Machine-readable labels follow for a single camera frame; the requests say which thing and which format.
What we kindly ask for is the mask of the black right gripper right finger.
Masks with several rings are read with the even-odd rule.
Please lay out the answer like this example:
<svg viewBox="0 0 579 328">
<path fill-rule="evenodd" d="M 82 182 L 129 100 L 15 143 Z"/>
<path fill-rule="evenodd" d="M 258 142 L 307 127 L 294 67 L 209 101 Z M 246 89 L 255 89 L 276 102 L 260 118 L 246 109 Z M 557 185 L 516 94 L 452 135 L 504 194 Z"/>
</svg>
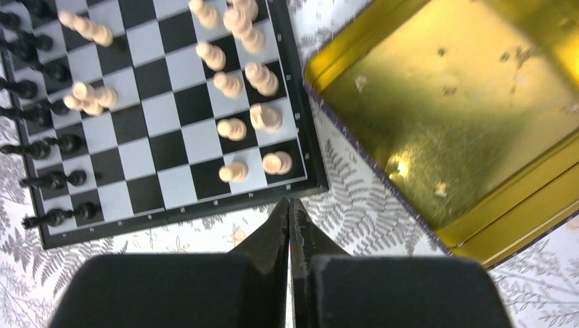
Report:
<svg viewBox="0 0 579 328">
<path fill-rule="evenodd" d="M 352 256 L 289 203 L 297 327 L 511 327 L 487 271 L 446 256 Z"/>
</svg>

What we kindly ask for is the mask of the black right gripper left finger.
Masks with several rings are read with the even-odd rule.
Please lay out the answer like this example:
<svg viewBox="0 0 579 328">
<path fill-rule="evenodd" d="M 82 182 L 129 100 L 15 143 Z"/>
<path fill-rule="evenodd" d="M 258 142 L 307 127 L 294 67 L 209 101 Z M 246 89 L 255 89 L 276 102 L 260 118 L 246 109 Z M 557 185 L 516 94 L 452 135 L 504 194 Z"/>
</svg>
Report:
<svg viewBox="0 0 579 328">
<path fill-rule="evenodd" d="M 283 327 L 290 202 L 227 253 L 106 254 L 79 268 L 51 327 Z"/>
</svg>

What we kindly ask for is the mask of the black grey chess board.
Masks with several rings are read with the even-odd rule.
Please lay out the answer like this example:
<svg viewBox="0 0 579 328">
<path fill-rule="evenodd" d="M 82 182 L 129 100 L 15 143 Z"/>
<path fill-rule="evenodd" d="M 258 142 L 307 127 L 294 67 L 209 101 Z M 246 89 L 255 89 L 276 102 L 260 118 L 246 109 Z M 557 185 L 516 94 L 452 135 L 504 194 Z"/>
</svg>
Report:
<svg viewBox="0 0 579 328">
<path fill-rule="evenodd" d="M 67 134 L 85 142 L 72 154 L 53 148 L 46 159 L 25 158 L 29 176 L 87 175 L 78 187 L 34 189 L 35 213 L 84 202 L 100 206 L 91 219 L 41 225 L 44 249 L 327 191 L 286 2 L 257 2 L 253 24 L 266 39 L 258 55 L 222 27 L 205 29 L 186 1 L 46 5 L 109 27 L 114 44 L 94 44 L 17 1 L 2 1 L 1 11 L 19 16 L 25 31 L 53 40 L 49 52 L 38 52 L 40 62 L 68 67 L 73 81 L 114 89 L 118 103 L 97 116 L 69 111 L 53 114 L 47 126 L 18 123 L 25 143 Z M 277 76 L 273 96 L 247 81 L 249 62 Z M 218 171 L 233 161 L 245 162 L 249 174 L 223 182 Z"/>
</svg>

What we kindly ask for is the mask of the gold tin box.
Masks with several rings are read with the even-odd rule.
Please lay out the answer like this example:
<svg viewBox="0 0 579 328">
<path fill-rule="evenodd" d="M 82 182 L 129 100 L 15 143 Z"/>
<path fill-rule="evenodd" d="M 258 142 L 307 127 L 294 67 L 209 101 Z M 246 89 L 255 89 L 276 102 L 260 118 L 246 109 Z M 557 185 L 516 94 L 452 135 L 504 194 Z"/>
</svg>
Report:
<svg viewBox="0 0 579 328">
<path fill-rule="evenodd" d="M 578 217 L 577 1 L 372 1 L 304 79 L 452 254 L 492 268 Z"/>
</svg>

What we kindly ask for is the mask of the cream chess piece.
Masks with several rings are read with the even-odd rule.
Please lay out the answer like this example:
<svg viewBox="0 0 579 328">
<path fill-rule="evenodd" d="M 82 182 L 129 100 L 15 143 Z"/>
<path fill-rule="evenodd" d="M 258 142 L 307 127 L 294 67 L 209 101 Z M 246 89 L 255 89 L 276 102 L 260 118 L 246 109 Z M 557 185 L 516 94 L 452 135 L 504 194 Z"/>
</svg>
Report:
<svg viewBox="0 0 579 328">
<path fill-rule="evenodd" d="M 279 89 L 277 76 L 264 64 L 249 62 L 244 67 L 247 81 L 263 96 L 273 96 Z"/>
<path fill-rule="evenodd" d="M 244 11 L 230 7 L 223 15 L 223 24 L 226 30 L 241 40 L 246 52 L 258 54 L 265 49 L 264 33 L 261 29 L 254 27 Z"/>
</svg>

